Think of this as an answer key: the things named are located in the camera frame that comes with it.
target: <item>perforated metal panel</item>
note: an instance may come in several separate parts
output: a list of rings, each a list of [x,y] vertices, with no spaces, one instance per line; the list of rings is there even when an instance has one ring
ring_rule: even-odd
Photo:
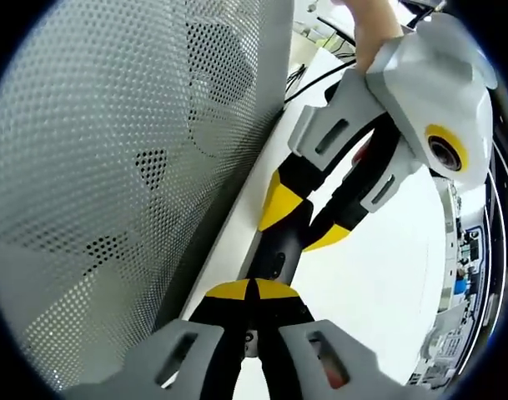
[[[66,0],[15,55],[0,308],[56,389],[116,372],[198,273],[282,106],[291,20],[291,0]]]

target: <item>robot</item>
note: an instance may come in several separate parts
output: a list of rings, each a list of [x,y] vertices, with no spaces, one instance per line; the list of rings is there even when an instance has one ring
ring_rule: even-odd
[[[289,140],[292,154],[274,172],[265,198],[259,230],[269,235],[258,251],[281,239],[295,211],[372,128],[366,154],[299,235],[300,251],[346,238],[422,164],[467,187],[482,184],[492,143],[488,88],[496,86],[492,66],[450,15],[434,14],[387,42],[364,76],[350,69],[327,91],[326,107],[304,108]],[[174,320],[133,348],[121,372],[71,387],[65,397],[231,398],[245,343],[254,336],[272,399],[435,397],[391,381],[367,347],[333,323],[315,321],[288,286],[291,279],[254,273],[215,287],[189,321]]]

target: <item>black cable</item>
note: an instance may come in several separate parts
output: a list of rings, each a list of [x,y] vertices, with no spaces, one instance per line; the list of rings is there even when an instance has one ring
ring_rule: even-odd
[[[348,58],[348,57],[355,57],[354,52],[342,52],[341,54],[335,55],[337,58]]]
[[[325,19],[323,19],[322,17],[317,17],[317,19],[319,21],[321,21],[322,23],[328,25],[330,28],[332,28],[338,37],[340,37],[341,39],[344,39],[346,42],[350,43],[352,46],[355,47],[355,40],[348,36],[346,33],[344,33],[343,31],[341,31],[338,27],[336,27],[333,23],[331,22],[328,22],[326,21]]]
[[[346,41],[343,39],[343,41],[340,43],[340,46],[337,50],[334,50],[333,52],[331,52],[332,54],[336,54],[341,48],[343,48],[343,46],[345,45]]]
[[[355,56],[342,56],[342,57],[337,57],[338,60],[342,61],[343,63],[348,60],[348,59],[352,59],[352,58],[355,58]]]
[[[424,18],[431,15],[434,11],[435,11],[434,8],[428,8],[427,10],[424,10],[422,13],[418,14],[417,16],[415,16],[415,18],[413,18],[411,21],[409,21],[409,23],[407,24],[407,27],[411,28],[411,29],[415,29],[415,27],[417,26],[417,23],[419,23]]]
[[[305,64],[302,64],[296,71],[289,75],[287,78],[287,88],[285,89],[285,93],[287,93],[292,88],[292,86],[302,78],[305,73],[305,69]]]
[[[303,92],[305,92],[307,89],[311,88],[313,85],[317,84],[318,82],[322,81],[323,79],[329,77],[330,75],[333,75],[334,73],[337,73],[338,71],[341,71],[347,67],[349,67],[350,65],[354,65],[355,64],[355,60],[350,60],[348,62],[345,62],[343,65],[339,65],[337,68],[334,68],[332,69],[331,71],[328,71],[327,73],[325,73],[324,75],[320,75],[319,77],[317,77],[314,81],[311,81],[310,83],[308,83],[307,85],[305,85],[304,87],[302,87],[298,92],[296,92],[295,94],[293,94],[291,97],[288,97],[285,99],[284,103],[288,103],[290,102],[291,100],[294,100],[295,98],[297,98],[300,94],[302,94]]]

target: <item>white floor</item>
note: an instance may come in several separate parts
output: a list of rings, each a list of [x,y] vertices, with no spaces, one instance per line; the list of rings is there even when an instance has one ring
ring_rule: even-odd
[[[319,50],[300,85],[339,63],[329,52]],[[286,142],[302,107],[306,103],[324,105],[323,91],[339,79],[337,74],[325,79],[287,108],[214,245],[184,318],[210,288],[238,276],[256,232],[270,176],[289,154]],[[311,196],[315,211],[339,186],[350,169],[350,158]],[[330,319],[373,349],[380,369],[405,383],[435,320],[444,267],[443,210],[433,180],[427,169],[421,168],[343,242],[305,253],[293,287],[316,319]],[[269,398],[259,360],[244,361],[234,398]]]

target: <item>white robot shell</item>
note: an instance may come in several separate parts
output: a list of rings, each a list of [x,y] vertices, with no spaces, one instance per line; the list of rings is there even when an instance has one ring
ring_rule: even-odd
[[[494,86],[494,71],[455,18],[434,16],[427,24],[380,49],[367,86],[422,163],[475,187],[485,181],[490,162],[487,87]]]

